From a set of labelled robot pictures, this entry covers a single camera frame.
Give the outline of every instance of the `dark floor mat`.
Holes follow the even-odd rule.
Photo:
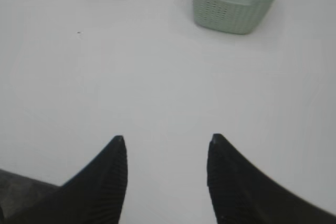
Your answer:
[[[0,170],[0,205],[5,218],[34,205],[55,192],[57,188],[51,184]]]

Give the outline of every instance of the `white surface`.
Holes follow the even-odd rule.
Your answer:
[[[215,223],[219,132],[336,214],[336,0],[276,0],[248,36],[196,26],[191,0],[0,7],[0,168],[60,185],[123,134],[121,224]]]

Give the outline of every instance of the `white floor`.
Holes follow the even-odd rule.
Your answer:
[[[0,168],[61,185],[115,135],[123,223],[216,223],[213,133],[336,214],[336,0],[276,0],[248,36],[191,0],[0,0]]]

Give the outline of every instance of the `gray floor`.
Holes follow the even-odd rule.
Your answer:
[[[57,188],[0,169],[0,205],[5,218],[32,206]]]

